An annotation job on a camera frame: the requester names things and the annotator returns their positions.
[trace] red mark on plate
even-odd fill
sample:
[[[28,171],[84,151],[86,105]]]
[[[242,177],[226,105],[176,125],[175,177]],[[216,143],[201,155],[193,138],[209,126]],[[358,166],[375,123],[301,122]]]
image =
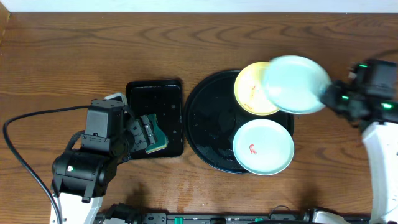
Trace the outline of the red mark on plate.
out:
[[[251,145],[249,146],[249,148],[250,148],[250,153],[251,153],[251,154],[253,154],[253,153],[254,153],[254,154],[257,154],[256,150],[254,150],[253,147],[254,147],[253,144],[251,144]]]

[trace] yellow plate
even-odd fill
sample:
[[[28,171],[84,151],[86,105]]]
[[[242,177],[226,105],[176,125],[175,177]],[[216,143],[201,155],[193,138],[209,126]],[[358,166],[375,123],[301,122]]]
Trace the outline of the yellow plate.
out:
[[[234,93],[239,105],[255,115],[270,115],[279,111],[264,94],[261,80],[268,62],[256,62],[244,68],[236,77]]]

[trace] wooden table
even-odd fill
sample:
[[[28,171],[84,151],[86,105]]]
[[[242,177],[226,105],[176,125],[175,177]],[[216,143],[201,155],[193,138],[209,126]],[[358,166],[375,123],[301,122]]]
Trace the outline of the wooden table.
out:
[[[0,48],[0,122],[86,105],[133,80],[180,78],[183,99],[202,79],[280,55],[302,55],[332,79],[366,58],[398,61],[394,14],[12,14]],[[51,165],[86,111],[11,125],[19,152],[49,186]],[[270,177],[234,175],[182,156],[118,167],[103,209],[126,203],[170,213],[267,213],[314,205],[370,213],[371,183],[358,130],[330,110],[295,117],[295,156]],[[0,141],[0,223],[48,223],[50,203]]]

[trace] green button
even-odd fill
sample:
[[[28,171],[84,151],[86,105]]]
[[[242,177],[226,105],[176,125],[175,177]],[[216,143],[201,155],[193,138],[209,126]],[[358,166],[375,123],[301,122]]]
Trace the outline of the green button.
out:
[[[174,224],[182,224],[183,219],[182,217],[175,217],[174,218]]]

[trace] white wall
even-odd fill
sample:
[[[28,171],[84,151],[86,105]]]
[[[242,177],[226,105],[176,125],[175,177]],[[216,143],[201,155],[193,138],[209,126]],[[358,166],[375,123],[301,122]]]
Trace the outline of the white wall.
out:
[[[10,12],[398,12],[398,0],[0,0]]]

